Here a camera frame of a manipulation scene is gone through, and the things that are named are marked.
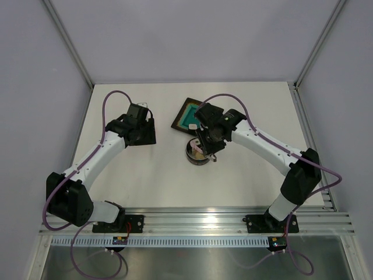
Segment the round steel lunch box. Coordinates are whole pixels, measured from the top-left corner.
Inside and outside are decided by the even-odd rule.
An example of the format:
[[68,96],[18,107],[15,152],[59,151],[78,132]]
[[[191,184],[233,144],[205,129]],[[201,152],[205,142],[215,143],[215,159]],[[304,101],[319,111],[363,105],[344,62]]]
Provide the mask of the round steel lunch box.
[[193,165],[196,165],[196,166],[205,165],[205,164],[207,164],[210,161],[209,159],[208,160],[195,160],[195,159],[193,159],[192,158],[192,153],[191,153],[191,147],[189,145],[189,142],[186,145],[185,153],[186,153],[188,161],[190,163],[192,163]]

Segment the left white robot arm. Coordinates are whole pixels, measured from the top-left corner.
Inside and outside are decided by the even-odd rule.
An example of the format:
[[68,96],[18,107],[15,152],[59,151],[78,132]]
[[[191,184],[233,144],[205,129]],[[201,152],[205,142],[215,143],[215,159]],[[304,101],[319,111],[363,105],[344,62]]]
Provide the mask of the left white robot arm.
[[130,104],[127,113],[105,124],[100,141],[79,162],[47,177],[43,213],[59,217],[68,225],[105,223],[111,231],[120,232],[126,225],[125,209],[114,202],[92,201],[90,187],[125,148],[154,144],[152,112],[140,104]]

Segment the round cream steamed bun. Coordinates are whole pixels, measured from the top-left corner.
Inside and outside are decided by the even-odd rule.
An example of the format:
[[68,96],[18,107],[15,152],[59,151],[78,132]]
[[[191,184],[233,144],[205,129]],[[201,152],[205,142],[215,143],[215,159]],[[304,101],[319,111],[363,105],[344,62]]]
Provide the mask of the round cream steamed bun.
[[194,158],[195,158],[196,160],[207,160],[207,157],[205,157],[203,154],[200,154],[200,153],[196,153],[196,154],[194,155]]

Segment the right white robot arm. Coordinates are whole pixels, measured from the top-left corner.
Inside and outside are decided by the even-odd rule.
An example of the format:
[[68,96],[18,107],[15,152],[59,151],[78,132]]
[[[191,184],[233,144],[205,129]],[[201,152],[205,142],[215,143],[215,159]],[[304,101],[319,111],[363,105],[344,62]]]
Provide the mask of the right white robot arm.
[[293,149],[265,135],[235,109],[224,111],[206,103],[197,109],[195,118],[200,122],[196,134],[204,156],[216,160],[216,153],[232,142],[265,159],[284,176],[279,195],[265,213],[246,216],[248,231],[291,230],[292,224],[286,222],[289,214],[308,199],[321,180],[318,153],[311,148]]

